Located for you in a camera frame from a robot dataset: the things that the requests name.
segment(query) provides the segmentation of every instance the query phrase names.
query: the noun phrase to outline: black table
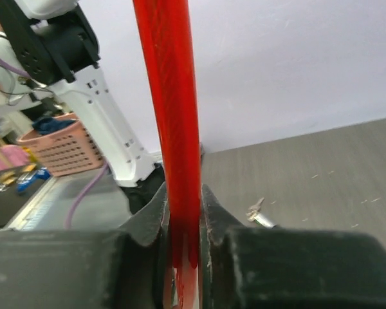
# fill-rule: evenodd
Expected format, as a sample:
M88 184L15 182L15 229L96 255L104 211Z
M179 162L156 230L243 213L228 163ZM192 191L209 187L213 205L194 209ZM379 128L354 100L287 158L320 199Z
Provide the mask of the black table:
M22 169L23 167L18 167L1 171L0 175L7 171L15 171L18 174ZM0 229L6 226L23 205L40 189L43 183L44 180L36 180L22 195L17 193L15 183L6 191L0 192Z

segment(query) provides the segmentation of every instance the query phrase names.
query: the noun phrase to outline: pink cloth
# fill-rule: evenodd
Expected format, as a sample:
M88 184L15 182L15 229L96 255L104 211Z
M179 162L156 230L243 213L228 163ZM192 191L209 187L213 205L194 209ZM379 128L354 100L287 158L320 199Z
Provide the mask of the pink cloth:
M30 163L28 153L17 145L5 145L0 147L0 151L15 167ZM9 167L0 160L0 171L8 168Z

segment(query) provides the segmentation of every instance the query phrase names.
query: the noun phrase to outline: dark blue cloth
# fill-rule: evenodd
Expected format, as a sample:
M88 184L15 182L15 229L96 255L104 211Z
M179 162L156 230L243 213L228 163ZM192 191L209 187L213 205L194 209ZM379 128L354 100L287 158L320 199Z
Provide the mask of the dark blue cloth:
M74 124L76 120L67 119L67 120L57 120L51 117L44 117L38 119L38 121L32 124L32 127L41 135L47 135L54 132L57 132L65 127Z

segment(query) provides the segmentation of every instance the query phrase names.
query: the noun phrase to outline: gray surface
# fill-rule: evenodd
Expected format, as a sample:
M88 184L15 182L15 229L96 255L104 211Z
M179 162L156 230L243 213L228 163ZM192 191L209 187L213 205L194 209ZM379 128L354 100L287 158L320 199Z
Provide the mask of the gray surface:
M23 230L63 229L68 212L78 193L99 170L65 176L53 180L42 189L43 194L32 199L10 227ZM86 194L74 214L72 229L102 230L117 228L131 216L125 195L106 174Z
M202 179L247 225L366 232L386 248L386 120L206 154Z

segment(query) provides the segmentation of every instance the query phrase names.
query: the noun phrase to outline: pink basket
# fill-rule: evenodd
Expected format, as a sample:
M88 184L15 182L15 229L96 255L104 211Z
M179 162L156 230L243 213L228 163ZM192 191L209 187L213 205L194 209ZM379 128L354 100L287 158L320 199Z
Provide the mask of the pink basket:
M77 119L77 117L71 113L56 119ZM79 120L60 131L44 136L32 130L17 142L27 147L56 177L97 169L104 163L100 151Z

